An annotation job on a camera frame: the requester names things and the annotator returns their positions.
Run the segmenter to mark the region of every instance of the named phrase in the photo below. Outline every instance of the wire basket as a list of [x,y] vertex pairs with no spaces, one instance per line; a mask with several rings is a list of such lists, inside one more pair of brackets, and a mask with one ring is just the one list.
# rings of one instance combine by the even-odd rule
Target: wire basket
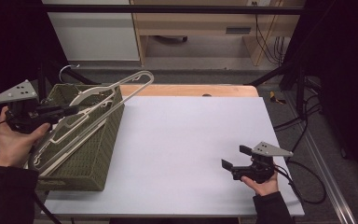
[[[48,96],[49,100],[56,105],[65,105],[72,102],[79,91],[85,91],[95,86],[89,85],[55,85]],[[91,95],[81,102],[80,110],[96,105],[110,95],[111,91],[100,92],[99,95]],[[59,144],[50,144],[43,153],[41,162],[48,161],[58,151],[68,144],[78,133],[82,132],[94,120],[103,115],[112,106],[122,100],[120,88],[116,88],[116,94],[112,99],[112,104],[105,107],[99,107],[94,110],[89,119],[81,124],[69,137],[65,138]],[[47,176],[39,176],[36,189],[39,190],[85,190],[101,191],[109,170],[112,153],[117,138],[118,128],[123,115],[124,105],[121,105],[106,119],[106,123],[98,129],[70,158],[61,164],[53,173]],[[65,133],[63,130],[58,132],[58,137]]]

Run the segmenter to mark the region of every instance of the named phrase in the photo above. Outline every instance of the electrical outlet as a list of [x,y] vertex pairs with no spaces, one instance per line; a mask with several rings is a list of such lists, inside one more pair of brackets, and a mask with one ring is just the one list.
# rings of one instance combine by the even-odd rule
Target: electrical outlet
[[271,0],[248,0],[247,7],[268,7]]

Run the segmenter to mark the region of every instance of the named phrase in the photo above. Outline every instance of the black sleeve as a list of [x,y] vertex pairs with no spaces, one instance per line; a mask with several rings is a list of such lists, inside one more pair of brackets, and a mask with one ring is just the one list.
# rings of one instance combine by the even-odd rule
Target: black sleeve
[[0,166],[0,223],[34,223],[38,172]]
[[292,224],[289,210],[284,203],[280,192],[266,196],[254,196],[255,211],[257,212],[256,224]]

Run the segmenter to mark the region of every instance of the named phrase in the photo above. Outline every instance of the wall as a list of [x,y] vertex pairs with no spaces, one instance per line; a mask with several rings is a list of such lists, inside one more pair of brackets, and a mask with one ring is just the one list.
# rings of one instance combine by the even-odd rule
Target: wall
[[[127,0],[43,0],[44,4],[128,5]],[[130,13],[49,13],[68,61],[139,61]]]

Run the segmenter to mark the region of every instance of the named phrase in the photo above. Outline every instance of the human hand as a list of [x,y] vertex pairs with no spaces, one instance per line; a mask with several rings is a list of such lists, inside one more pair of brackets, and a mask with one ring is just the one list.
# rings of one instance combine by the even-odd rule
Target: human hand
[[22,167],[27,161],[29,151],[38,139],[43,137],[50,127],[44,123],[30,134],[14,132],[5,123],[7,106],[0,115],[0,166]]
[[243,175],[241,181],[245,183],[249,188],[253,189],[256,194],[260,196],[266,196],[271,193],[278,192],[278,172],[274,172],[274,175],[262,184],[257,184],[253,179]]

